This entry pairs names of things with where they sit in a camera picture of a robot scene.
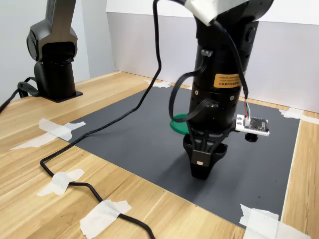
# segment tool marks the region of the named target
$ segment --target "green base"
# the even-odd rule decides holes
[[[187,114],[180,114],[180,115],[176,115],[174,116],[174,119],[179,119],[182,117],[185,117]],[[174,129],[176,132],[181,133],[181,134],[187,134],[188,133],[188,128],[187,128],[187,123],[183,122],[183,123],[176,123],[173,120],[170,121],[170,126],[172,127],[172,129]]]

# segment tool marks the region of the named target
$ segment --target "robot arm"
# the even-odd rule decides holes
[[[184,74],[177,81],[169,102],[169,115],[174,121],[187,122],[189,134],[185,135],[183,146],[192,175],[196,178],[206,179],[214,164],[225,156],[227,145],[222,141],[230,132],[247,132],[245,138],[249,142],[256,142],[258,134],[269,135],[266,120],[250,118],[250,114],[237,116],[235,120],[234,114],[242,86],[245,99],[248,97],[244,72],[258,28],[255,20],[267,12],[272,2],[185,1],[184,5],[194,14],[197,25],[195,68],[198,70]],[[173,103],[177,90],[186,77],[191,76],[194,80],[190,113],[184,118],[174,119]]]
[[[27,46],[37,62],[35,80],[42,97],[61,102],[79,95],[72,64],[77,36],[71,28],[76,0],[48,0],[45,19],[30,28]]]

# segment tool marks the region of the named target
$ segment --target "black cylinder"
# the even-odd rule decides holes
[[[195,69],[201,65],[203,49],[213,51],[213,55],[205,71],[194,77],[189,111],[193,111],[206,98],[216,103],[207,106],[189,122],[196,129],[220,132],[228,129],[234,119],[241,91],[238,67],[218,30],[205,26],[198,19],[196,23],[198,48]],[[257,27],[258,22],[252,22],[239,23],[228,29],[237,45],[244,71],[248,66]]]
[[[71,62],[37,62],[34,74],[41,96],[59,100],[76,95]]]

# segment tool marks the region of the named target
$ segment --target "dark gray mat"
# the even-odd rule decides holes
[[[284,118],[278,109],[250,104],[252,116],[268,119],[270,136],[248,143],[245,133],[231,133],[224,141],[229,145],[226,156],[202,181],[190,174],[183,135],[170,128],[171,89],[153,88],[137,112],[77,146],[241,227],[240,204],[281,217],[299,120]],[[132,109],[143,93],[75,120],[86,125],[72,132],[71,141]],[[188,112],[190,90],[180,89],[177,97],[174,113]],[[239,102],[237,114],[243,112]]]

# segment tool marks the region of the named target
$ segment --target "circuit board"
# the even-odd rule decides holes
[[[268,132],[267,120],[251,117],[249,126],[245,126],[246,129],[257,130],[261,132]]]

